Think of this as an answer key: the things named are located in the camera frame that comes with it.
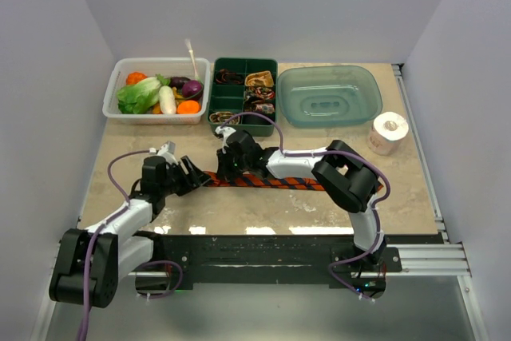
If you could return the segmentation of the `orange navy striped tie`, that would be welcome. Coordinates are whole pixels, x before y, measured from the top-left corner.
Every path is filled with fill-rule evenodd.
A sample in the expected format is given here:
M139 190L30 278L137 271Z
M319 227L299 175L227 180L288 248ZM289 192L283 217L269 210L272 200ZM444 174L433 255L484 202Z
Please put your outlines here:
M220 188L220 187L238 187L238 188L270 188L270 189L289 189L289 190L310 190L310 191L324 191L325 187L334 186L334 182L342 188L348 189L349 184L347 181L341 181L340 177L336 177L333 181L323 178L320 180L311 177L284 177L274 178L260 178L249 172L238 172L233 174L222 174L220 172L205 171L212 181L203 187L206 188Z

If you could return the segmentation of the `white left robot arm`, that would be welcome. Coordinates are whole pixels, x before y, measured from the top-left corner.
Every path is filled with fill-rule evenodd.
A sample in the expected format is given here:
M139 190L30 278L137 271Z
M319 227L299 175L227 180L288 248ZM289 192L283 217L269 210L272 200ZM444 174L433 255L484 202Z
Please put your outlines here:
M85 229L71 228L64 233L49 297L55 302L105 308L113 300L118 282L139 265L148 271L160 269L165 262L164 249L136 232L156 219L167 196L186 195L210 181L188 157L145 158L141 178L118 210Z

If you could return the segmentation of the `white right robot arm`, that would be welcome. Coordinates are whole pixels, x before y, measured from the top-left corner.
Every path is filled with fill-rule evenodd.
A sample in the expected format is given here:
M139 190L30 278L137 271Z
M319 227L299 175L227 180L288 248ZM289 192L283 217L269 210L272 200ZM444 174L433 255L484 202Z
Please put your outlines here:
M217 127L215 135L222 140L216 152L219 179L233 182L251 174L263 184L274 186L278 181L286 187L298 180L314 181L349 214L356 249L350 261L367 272L383 263L386 244L376 194L389 185L388 180L349 145L335 140L327 147L300 152L264 149L247 131L229 126Z

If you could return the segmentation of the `white toilet paper roll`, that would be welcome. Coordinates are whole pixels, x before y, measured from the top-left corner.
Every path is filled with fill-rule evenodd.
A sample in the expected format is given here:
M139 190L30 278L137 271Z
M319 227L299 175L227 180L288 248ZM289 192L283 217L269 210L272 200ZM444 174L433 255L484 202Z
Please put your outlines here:
M380 156L394 153L409 132L407 119L395 112L378 115L372 122L367 137L371 151Z

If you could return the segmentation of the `dark patterned rolled tie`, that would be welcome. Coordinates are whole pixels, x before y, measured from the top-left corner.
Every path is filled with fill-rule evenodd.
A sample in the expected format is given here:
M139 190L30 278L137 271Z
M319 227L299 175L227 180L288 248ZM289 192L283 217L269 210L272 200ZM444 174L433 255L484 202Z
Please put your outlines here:
M272 87L246 87L244 90L245 101L271 101L275 98L275 90Z

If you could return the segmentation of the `green compartment box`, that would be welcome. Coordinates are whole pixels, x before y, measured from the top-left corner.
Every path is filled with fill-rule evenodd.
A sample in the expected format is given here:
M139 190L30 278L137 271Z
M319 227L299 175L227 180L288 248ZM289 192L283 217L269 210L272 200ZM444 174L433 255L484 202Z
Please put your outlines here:
M245 76L250 73L256 73L260 71L269 70L273 76L275 85L272 87L275 90L275 98L271 101L245 101L244 90L246 87L243 85L224 85L215 83L215 73L221 69L227 69L232 72L241 73ZM276 80L278 77L278 63L276 60L271 58L240 58L240 57L221 57L216 59L213 71L213 78L210 90L210 100L208 103L207 118L211 113L217 111L231 111L237 113L240 116L240 123L233 125L236 129L244 129L248 131L254 137L269 137L273 134L274 125L245 125L243 123L243 117L247 114L253 114L253 112L245 112L244 105L251 102L271 102L275 106L275 112L272 115L265 115L270 117L270 122L276 121L277 114L277 101L278 91L276 90ZM212 124L209 122L212 130L220 125Z

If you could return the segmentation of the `white radish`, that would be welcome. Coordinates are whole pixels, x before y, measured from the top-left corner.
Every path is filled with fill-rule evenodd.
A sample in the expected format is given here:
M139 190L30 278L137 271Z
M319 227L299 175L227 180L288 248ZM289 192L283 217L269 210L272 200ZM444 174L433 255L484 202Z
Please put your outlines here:
M176 114L176 100L172 89L169 86L162 86L159 90L160 110L163 114Z

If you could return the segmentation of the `tan rolled tie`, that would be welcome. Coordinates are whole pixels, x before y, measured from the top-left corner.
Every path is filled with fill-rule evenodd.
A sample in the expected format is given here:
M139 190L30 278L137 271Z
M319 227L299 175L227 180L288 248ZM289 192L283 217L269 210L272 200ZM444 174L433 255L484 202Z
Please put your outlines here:
M265 70L256 73L250 73L246 76L244 84L248 87L267 87L275 85L271 71Z

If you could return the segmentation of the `purple onion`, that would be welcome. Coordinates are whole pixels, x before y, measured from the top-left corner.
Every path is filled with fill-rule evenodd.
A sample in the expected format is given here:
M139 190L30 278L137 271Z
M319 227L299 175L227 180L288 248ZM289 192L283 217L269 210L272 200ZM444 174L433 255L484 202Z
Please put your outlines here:
M203 94L203 85L200 81L190 80L184 83L181 94L186 100L199 100Z

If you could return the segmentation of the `teal plastic tub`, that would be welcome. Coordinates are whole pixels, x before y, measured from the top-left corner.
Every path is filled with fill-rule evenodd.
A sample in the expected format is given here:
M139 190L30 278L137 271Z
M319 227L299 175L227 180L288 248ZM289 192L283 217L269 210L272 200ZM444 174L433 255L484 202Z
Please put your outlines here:
M301 129L361 125L382 112L374 76L358 65L294 68L277 79L280 110Z

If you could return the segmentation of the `green lettuce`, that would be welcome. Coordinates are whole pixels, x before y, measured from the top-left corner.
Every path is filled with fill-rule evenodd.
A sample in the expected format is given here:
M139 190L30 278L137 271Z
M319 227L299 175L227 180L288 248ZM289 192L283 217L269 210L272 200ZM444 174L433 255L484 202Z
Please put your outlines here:
M159 102L159 91L170 79L160 74L117 91L117 107L123 114L144 114Z

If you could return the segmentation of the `orange pumpkin toy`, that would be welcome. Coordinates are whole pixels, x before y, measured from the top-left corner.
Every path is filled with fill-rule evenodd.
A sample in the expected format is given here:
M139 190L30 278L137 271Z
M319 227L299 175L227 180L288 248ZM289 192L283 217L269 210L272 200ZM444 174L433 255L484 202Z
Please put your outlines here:
M125 84L126 85L135 85L138 82L143 81L146 78L147 78L147 76L144 73L132 72L125 79Z

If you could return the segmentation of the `white scallion stalk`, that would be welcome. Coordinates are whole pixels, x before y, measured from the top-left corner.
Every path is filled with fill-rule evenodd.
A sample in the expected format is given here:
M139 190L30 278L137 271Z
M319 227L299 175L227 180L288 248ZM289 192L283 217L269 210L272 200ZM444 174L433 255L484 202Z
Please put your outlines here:
M194 71L194 78L195 78L195 80L200 81L200 76L199 76L199 72L198 72L198 69L197 69L196 58L195 58L195 54L194 54L194 51L193 51L193 48L192 48L191 40L186 38L184 40L184 43L185 43L185 45L187 47L188 54L189 54L191 62L192 62L192 68L193 68L193 71Z

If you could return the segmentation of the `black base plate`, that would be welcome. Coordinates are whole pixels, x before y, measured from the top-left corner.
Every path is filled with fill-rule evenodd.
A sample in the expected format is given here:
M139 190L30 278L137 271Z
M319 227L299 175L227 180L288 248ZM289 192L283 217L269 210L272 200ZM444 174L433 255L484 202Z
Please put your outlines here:
M153 246L155 272L171 285L314 284L363 293L384 291L388 272L400 272L398 249L384 246L358 260L349 235L164 235L139 231Z

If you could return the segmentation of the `aluminium frame rail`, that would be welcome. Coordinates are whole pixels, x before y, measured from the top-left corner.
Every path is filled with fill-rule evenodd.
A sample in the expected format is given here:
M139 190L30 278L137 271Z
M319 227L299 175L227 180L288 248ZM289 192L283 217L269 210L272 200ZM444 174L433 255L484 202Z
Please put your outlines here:
M442 236L443 240L442 244L400 245L398 248L405 254L405 268L402 274L404 276L455 277L458 281L462 302L468 315L469 325L474 338L476 340L487 340L489 335L484 324L480 305L473 290L472 273L465 248L461 243L453 244L450 242L446 223L438 204L412 108L406 94L404 78L402 76L402 66L393 64L392 69L401 94L402 103L408 116L412 137L418 151L418 158L422 166L430 202L434 210L434 221L438 233Z

